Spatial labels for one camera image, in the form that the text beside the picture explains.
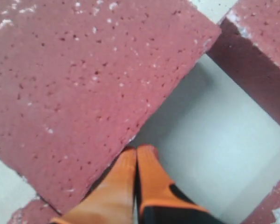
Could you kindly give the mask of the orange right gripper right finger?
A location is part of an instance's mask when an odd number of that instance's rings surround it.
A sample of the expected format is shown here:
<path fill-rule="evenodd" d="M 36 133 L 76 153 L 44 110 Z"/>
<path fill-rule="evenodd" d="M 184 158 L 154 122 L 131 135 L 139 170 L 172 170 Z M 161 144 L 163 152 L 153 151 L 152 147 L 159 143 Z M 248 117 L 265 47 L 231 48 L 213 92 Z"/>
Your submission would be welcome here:
<path fill-rule="evenodd" d="M 138 215 L 141 224 L 211 224 L 212 217 L 201 206 L 178 197 L 174 181 L 165 172 L 152 145 L 137 148 Z"/>

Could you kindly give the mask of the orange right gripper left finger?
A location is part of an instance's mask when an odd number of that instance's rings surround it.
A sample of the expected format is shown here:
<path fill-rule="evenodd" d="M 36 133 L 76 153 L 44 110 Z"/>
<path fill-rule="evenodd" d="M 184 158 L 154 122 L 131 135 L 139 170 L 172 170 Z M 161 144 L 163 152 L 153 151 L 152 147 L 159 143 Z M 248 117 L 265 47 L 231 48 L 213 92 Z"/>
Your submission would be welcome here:
<path fill-rule="evenodd" d="M 132 224 L 137 153 L 127 147 L 103 181 L 80 204 L 51 224 Z"/>

